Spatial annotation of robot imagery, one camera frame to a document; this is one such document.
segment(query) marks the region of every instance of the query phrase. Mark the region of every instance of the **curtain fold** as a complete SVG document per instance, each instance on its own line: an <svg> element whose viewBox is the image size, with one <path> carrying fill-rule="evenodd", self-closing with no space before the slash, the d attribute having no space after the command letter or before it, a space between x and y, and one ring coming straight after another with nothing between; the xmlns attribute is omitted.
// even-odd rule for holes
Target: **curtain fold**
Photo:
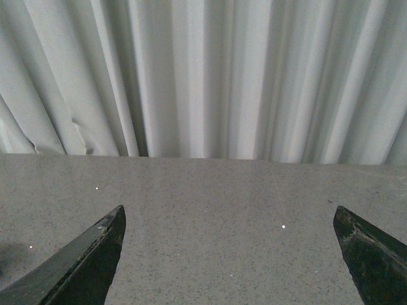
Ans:
<svg viewBox="0 0 407 305"><path fill-rule="evenodd" d="M407 1L0 0L0 152L407 165Z"/></svg>

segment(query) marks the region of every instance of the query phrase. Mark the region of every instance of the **black metal prong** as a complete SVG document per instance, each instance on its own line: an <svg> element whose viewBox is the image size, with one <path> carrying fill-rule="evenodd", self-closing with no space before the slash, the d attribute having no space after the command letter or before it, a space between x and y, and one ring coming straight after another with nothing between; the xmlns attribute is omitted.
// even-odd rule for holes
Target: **black metal prong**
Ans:
<svg viewBox="0 0 407 305"><path fill-rule="evenodd" d="M120 259L125 228L120 205L0 292L0 304L103 305Z"/></svg>
<svg viewBox="0 0 407 305"><path fill-rule="evenodd" d="M333 226L363 303L407 304L407 246L341 206Z"/></svg>

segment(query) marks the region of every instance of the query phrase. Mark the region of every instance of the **white curtain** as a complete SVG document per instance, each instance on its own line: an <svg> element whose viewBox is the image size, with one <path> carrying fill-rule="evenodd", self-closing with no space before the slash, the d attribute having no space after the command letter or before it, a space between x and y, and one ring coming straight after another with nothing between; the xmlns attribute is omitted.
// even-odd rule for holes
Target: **white curtain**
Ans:
<svg viewBox="0 0 407 305"><path fill-rule="evenodd" d="M0 0L0 152L407 165L405 0Z"/></svg>

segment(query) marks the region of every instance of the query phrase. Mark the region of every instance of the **speckled surface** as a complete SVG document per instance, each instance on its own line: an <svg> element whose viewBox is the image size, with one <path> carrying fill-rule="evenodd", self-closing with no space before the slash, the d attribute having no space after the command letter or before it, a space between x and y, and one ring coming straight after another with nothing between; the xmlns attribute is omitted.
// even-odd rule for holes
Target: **speckled surface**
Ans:
<svg viewBox="0 0 407 305"><path fill-rule="evenodd" d="M0 289L121 204L108 305L362 304L336 207L407 243L406 198L405 167L0 155Z"/></svg>

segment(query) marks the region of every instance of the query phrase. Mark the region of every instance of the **granite surface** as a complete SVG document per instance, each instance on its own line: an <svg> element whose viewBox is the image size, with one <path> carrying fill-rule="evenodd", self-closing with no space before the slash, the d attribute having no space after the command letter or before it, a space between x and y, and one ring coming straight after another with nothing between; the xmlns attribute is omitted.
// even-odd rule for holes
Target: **granite surface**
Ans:
<svg viewBox="0 0 407 305"><path fill-rule="evenodd" d="M406 197L406 167L0 155L0 289L124 205L108 305L362 304L336 207L407 243Z"/></svg>

